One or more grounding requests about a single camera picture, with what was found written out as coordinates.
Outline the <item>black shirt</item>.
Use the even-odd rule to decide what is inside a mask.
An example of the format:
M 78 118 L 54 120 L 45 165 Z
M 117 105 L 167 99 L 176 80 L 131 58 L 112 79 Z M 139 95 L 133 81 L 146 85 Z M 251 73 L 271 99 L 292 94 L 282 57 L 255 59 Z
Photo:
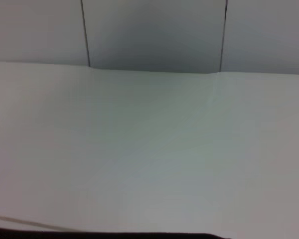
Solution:
M 212 234 L 42 232 L 0 228 L 0 239 L 227 239 Z

